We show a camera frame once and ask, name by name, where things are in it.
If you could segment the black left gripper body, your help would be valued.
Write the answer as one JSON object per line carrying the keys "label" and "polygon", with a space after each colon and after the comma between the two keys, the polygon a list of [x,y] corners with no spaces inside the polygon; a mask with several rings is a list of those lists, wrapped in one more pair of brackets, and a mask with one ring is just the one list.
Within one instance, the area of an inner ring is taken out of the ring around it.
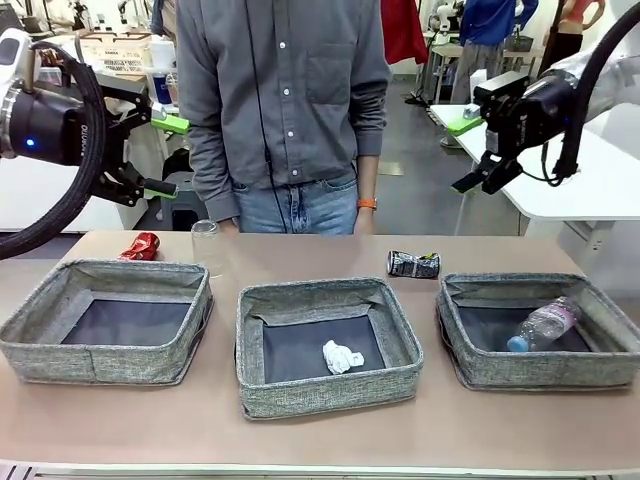
{"label": "black left gripper body", "polygon": [[130,132],[113,117],[99,136],[87,124],[83,103],[47,90],[26,93],[12,89],[8,96],[8,153],[48,163],[78,166],[88,156],[89,143],[104,146],[104,152],[123,152]]}

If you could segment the crushed red soda can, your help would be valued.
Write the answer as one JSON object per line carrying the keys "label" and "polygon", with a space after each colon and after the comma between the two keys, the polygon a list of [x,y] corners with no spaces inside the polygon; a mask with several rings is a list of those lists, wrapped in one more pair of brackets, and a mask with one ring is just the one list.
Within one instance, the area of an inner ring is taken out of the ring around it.
{"label": "crushed red soda can", "polygon": [[160,247],[159,237],[151,232],[139,233],[129,248],[123,251],[119,260],[153,261]]}

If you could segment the clear plastic cup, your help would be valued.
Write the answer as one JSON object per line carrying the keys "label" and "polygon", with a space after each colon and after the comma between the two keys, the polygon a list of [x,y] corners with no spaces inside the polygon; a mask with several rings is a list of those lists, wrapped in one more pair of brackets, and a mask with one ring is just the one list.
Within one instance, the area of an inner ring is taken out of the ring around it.
{"label": "clear plastic cup", "polygon": [[205,266],[212,278],[220,277],[224,271],[224,258],[218,233],[218,225],[209,219],[199,220],[191,227],[194,262]]}

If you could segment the clear plastic water bottle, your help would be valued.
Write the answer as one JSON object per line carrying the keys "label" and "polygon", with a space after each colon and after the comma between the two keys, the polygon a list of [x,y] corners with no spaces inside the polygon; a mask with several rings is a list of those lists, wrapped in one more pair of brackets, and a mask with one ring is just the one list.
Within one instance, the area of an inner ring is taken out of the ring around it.
{"label": "clear plastic water bottle", "polygon": [[582,317],[573,299],[562,296],[528,315],[507,341],[507,350],[515,353],[544,351],[562,337]]}

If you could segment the white tissue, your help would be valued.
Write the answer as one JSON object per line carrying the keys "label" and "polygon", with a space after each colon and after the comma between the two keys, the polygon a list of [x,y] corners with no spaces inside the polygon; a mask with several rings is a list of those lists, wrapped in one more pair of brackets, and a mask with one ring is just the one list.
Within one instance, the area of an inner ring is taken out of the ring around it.
{"label": "white tissue", "polygon": [[365,363],[364,356],[360,352],[353,352],[350,348],[336,344],[333,340],[323,345],[322,353],[332,375],[341,375]]}

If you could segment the person's right forearm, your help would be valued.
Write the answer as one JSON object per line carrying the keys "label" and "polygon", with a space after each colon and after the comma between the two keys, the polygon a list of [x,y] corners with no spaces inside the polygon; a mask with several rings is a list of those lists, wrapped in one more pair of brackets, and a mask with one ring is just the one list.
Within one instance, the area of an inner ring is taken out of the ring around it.
{"label": "person's right forearm", "polygon": [[224,148],[216,142],[191,145],[193,186],[215,222],[233,221],[240,214]]}

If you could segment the person's left hand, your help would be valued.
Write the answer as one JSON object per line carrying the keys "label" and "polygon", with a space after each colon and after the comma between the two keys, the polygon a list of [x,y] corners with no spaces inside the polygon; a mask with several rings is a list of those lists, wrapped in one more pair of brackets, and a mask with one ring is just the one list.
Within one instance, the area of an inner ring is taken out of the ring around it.
{"label": "person's left hand", "polygon": [[375,210],[369,207],[358,209],[354,224],[355,235],[373,235],[375,233]]}

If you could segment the grey plastic stool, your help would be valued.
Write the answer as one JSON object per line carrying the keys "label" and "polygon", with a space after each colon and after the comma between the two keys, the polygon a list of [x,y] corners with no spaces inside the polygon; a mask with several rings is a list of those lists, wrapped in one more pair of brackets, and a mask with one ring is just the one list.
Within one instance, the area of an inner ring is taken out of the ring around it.
{"label": "grey plastic stool", "polygon": [[208,218],[204,203],[193,189],[192,172],[175,172],[166,179],[177,187],[174,198],[161,198],[162,228],[167,231],[189,232],[192,226]]}

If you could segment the white table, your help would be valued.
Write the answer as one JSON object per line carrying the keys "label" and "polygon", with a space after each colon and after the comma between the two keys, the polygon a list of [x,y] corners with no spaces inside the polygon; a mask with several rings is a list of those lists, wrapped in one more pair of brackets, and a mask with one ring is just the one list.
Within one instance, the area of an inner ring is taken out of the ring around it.
{"label": "white table", "polygon": [[501,190],[526,218],[534,222],[590,223],[609,231],[625,221],[640,220],[640,160],[584,130],[578,172],[551,187],[540,179],[542,149],[518,156],[524,173]]}

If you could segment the mannequin in pink top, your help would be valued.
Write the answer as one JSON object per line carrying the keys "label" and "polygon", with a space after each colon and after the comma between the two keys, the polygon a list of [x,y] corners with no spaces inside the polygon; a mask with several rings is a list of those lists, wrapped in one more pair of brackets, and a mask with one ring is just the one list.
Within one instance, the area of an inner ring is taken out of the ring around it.
{"label": "mannequin in pink top", "polygon": [[580,51],[584,32],[600,20],[605,7],[606,0],[559,0],[544,39],[540,74]]}

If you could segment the mannequin in blue shirt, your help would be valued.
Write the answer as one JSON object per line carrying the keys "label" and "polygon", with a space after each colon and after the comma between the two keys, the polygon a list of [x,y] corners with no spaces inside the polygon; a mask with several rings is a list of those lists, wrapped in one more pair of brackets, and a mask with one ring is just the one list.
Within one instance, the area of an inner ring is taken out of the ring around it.
{"label": "mannequin in blue shirt", "polygon": [[539,0],[466,0],[461,19],[460,44],[451,104],[470,102],[471,75],[485,70],[487,78],[500,74],[505,40],[514,27],[524,27],[535,13]]}

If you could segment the red cloth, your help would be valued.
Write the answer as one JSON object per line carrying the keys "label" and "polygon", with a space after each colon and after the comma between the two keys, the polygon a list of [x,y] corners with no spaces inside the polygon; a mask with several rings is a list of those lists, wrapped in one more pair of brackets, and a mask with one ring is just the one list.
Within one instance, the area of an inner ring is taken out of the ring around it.
{"label": "red cloth", "polygon": [[428,60],[419,12],[415,0],[381,0],[385,59],[389,65],[413,59]]}

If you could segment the crushed black drink can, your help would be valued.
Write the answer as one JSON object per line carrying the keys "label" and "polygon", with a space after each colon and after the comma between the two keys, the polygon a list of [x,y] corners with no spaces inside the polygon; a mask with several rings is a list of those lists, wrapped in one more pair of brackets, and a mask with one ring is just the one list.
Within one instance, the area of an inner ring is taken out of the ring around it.
{"label": "crushed black drink can", "polygon": [[390,251],[387,256],[387,274],[392,277],[437,279],[441,270],[438,253],[416,256],[401,251]]}

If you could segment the person in grey shirt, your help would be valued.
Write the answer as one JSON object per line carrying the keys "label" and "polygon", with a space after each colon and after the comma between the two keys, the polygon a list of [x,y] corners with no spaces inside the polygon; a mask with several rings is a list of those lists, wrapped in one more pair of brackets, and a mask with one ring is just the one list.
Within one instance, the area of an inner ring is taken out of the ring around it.
{"label": "person in grey shirt", "polygon": [[240,210],[219,228],[354,234],[391,80],[380,0],[177,0],[176,24],[189,147],[224,148]]}

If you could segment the grey fabric basket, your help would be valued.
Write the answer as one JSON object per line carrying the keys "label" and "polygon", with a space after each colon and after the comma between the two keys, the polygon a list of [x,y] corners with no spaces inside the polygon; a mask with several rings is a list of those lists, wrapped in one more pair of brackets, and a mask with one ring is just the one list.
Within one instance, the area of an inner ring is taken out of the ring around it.
{"label": "grey fabric basket", "polygon": [[25,382],[173,386],[214,304],[201,265],[63,263],[0,326],[0,352]]}
{"label": "grey fabric basket", "polygon": [[[361,367],[328,370],[329,340]],[[244,413],[272,420],[390,404],[415,396],[424,353],[384,280],[324,279],[251,286],[238,297],[235,367]]]}
{"label": "grey fabric basket", "polygon": [[[564,330],[541,349],[519,330],[537,309]],[[436,312],[458,380],[471,390],[625,389],[640,373],[640,327],[583,276],[447,274]]]}

